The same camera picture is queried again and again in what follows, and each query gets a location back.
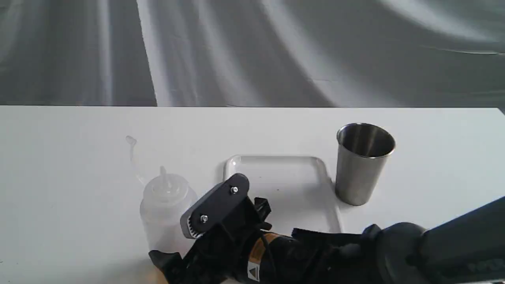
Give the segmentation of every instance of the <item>orange label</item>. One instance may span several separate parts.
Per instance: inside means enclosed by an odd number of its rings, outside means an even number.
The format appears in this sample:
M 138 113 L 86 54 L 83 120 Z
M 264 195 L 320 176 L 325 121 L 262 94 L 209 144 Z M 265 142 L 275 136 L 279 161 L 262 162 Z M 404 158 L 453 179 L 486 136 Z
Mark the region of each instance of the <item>orange label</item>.
M 266 233 L 264 234 L 264 236 L 265 239 L 267 240 L 267 243 L 271 243 L 280 235 L 276 233 Z M 261 238 L 258 238 L 258 240 L 256 240 L 256 243 L 252 247 L 251 253 L 249 254 L 249 262 L 253 262 L 255 264 L 261 264 L 261 259 L 263 258 L 264 253 L 265 253 L 265 245 L 263 244 Z

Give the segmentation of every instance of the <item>clear plastic tray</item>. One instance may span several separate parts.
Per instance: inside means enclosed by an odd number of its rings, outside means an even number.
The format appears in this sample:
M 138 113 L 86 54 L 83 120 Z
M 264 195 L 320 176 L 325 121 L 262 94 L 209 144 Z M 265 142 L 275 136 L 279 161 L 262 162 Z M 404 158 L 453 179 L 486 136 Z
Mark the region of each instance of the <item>clear plastic tray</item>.
M 249 197 L 267 198 L 272 231 L 291 235 L 293 228 L 342 232 L 337 197 L 323 161 L 315 157 L 233 156 L 225 164 L 225 179 L 246 175 Z

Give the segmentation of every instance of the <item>warning label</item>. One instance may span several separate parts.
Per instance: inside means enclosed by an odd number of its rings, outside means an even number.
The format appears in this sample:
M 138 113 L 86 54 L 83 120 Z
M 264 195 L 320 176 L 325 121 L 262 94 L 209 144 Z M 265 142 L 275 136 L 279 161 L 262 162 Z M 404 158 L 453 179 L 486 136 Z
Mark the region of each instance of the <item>warning label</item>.
M 280 235 L 275 233 L 266 233 L 264 234 L 264 236 L 267 243 L 271 243 Z M 247 263 L 247 277 L 249 277 L 249 279 L 258 282 L 260 281 L 260 265 L 261 265 L 261 259 L 265 254 L 265 250 L 266 249 L 265 245 L 263 244 L 263 241 L 261 240 L 261 238 L 258 238 L 258 240 L 251 249 L 251 253 L 249 254 L 249 261 Z

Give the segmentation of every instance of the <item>cup rim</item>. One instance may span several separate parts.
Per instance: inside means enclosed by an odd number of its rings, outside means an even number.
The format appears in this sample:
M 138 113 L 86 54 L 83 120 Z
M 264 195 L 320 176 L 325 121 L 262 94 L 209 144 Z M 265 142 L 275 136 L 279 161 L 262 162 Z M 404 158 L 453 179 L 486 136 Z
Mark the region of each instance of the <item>cup rim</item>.
M 389 138 L 391 138 L 391 141 L 392 141 L 392 147 L 391 147 L 391 151 L 387 152 L 386 154 L 384 155 L 381 155 L 381 156 L 377 156 L 377 157 L 370 157 L 370 156 L 364 156 L 364 155 L 360 155 L 358 153 L 355 153 L 351 150 L 349 150 L 346 146 L 344 146 L 341 142 L 340 142 L 340 139 L 338 139 L 338 135 L 344 131 L 346 128 L 348 127 L 351 127 L 351 126 L 354 126 L 354 125 L 367 125 L 367 126 L 372 126 L 372 127 L 375 127 L 375 128 L 378 128 L 380 131 L 384 132 Z M 348 123 L 344 126 L 342 126 L 338 131 L 337 131 L 337 142 L 338 142 L 338 145 L 339 146 L 342 146 L 344 149 L 346 149 L 347 151 L 355 154 L 355 155 L 358 155 L 362 158 L 366 158 L 366 159 L 379 159 L 379 158 L 384 158 L 384 157 L 387 157 L 389 155 L 391 155 L 394 150 L 396 149 L 396 140 L 394 139 L 393 135 L 391 135 L 391 133 L 387 132 L 384 128 L 380 127 L 380 126 L 377 126 L 375 124 L 371 124 L 371 123 L 366 123 L 366 122 L 353 122 L 353 123 Z

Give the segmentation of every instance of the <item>white table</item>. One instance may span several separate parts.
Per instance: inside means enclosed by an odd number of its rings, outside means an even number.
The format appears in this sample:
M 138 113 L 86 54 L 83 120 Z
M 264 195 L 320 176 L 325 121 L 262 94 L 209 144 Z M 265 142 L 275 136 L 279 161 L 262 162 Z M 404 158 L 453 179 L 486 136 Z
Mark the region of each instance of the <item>white table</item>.
M 370 202 L 341 209 L 344 230 L 436 226 L 503 195 L 505 116 L 497 109 L 0 107 L 0 283 L 144 283 L 139 218 L 160 165 L 202 195 L 235 154 L 311 155 L 334 176 L 336 130 L 387 129 L 397 148 Z

